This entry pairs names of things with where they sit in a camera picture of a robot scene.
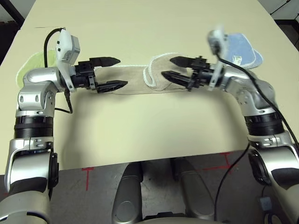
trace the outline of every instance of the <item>wall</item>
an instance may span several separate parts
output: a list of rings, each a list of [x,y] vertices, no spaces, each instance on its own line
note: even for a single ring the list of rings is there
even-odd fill
[[[261,5],[267,10],[268,13],[272,13],[286,0],[258,0]],[[299,13],[299,0],[291,0],[276,13],[272,15],[275,20],[293,20]]]
[[[16,9],[21,13],[21,15],[26,18],[30,9],[32,8],[36,0],[10,0],[11,3],[16,7]],[[7,22],[11,21],[13,18],[6,12],[6,10],[0,5],[0,21]]]

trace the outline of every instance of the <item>white label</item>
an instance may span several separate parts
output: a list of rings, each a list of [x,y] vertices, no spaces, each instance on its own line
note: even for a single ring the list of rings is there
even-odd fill
[[[233,63],[240,66],[242,62],[242,57],[238,55],[233,56]]]

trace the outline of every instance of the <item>beige towel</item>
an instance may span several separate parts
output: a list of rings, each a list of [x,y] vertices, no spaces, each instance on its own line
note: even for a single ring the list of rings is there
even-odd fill
[[[162,71],[172,70],[182,75],[190,76],[186,68],[178,67],[169,61],[169,59],[176,56],[181,56],[181,54],[167,53],[153,57],[148,66],[128,65],[99,67],[95,69],[95,76],[99,83],[105,83],[111,80],[128,81],[128,84],[124,87],[109,92],[118,95],[186,91],[185,87],[169,82],[161,74]]]

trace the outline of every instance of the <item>red tape mark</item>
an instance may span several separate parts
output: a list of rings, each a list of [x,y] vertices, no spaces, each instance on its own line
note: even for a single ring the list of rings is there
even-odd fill
[[[220,155],[223,155],[225,158],[226,165],[225,166],[217,166],[217,167],[209,167],[209,168],[203,168],[202,170],[215,170],[215,169],[228,169],[230,167],[230,164],[228,162],[228,155],[231,154],[230,152],[227,153],[220,153]]]
[[[88,191],[89,171],[93,170],[93,168],[94,167],[82,168],[82,171],[87,171],[87,174],[86,174],[86,191]]]

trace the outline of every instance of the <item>gray floor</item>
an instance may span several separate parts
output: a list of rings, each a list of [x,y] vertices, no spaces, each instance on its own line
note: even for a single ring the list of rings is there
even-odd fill
[[[241,152],[227,155],[232,163]],[[190,156],[187,158],[202,176],[215,197],[218,184],[226,171],[227,161],[223,154]],[[113,200],[123,170],[127,164],[94,167],[89,172],[73,169],[60,171],[59,184],[54,189],[51,200],[51,213],[55,224],[94,224],[111,223]],[[179,185],[171,175],[169,160],[146,161],[143,163],[144,181],[142,183],[143,216],[159,212],[184,212],[184,203]],[[6,194],[3,188],[3,176],[0,179],[0,199]],[[225,181],[219,198],[219,220],[228,220],[231,224],[262,224],[263,212],[258,199],[262,186],[251,173],[245,156]],[[288,224],[277,199],[270,188],[265,195],[270,196],[273,211]]]

